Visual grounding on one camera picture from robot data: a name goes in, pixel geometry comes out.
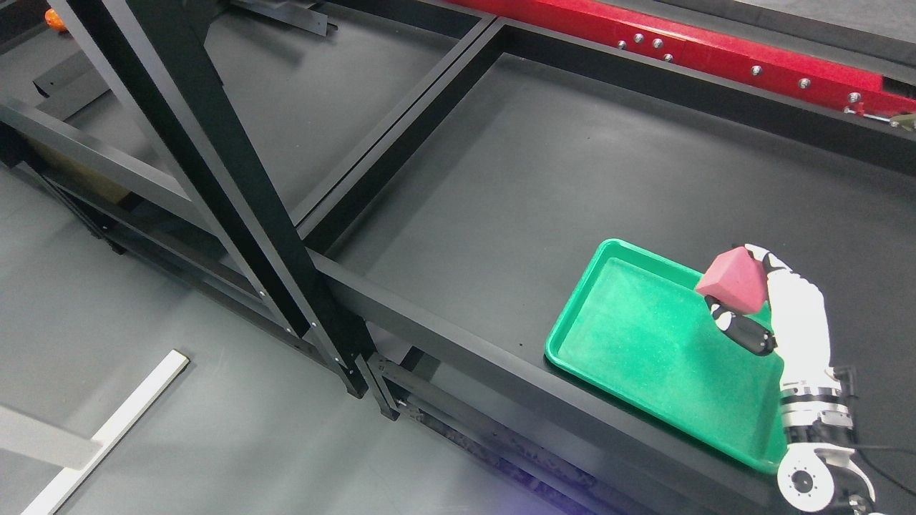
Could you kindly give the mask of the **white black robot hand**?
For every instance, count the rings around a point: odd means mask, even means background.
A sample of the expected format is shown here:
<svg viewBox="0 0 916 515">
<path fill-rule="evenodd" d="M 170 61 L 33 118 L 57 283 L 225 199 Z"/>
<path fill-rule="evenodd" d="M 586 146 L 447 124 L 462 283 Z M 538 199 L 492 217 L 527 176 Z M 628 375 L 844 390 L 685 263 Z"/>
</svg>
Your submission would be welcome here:
<svg viewBox="0 0 916 515">
<path fill-rule="evenodd" d="M 821 290 L 769 249 L 743 247 L 764 268 L 768 300 L 758 313 L 741 314 L 704 296 L 714 325 L 753 355 L 778 355 L 783 362 L 781 388 L 795 383 L 830 387 L 831 342 Z"/>
</svg>

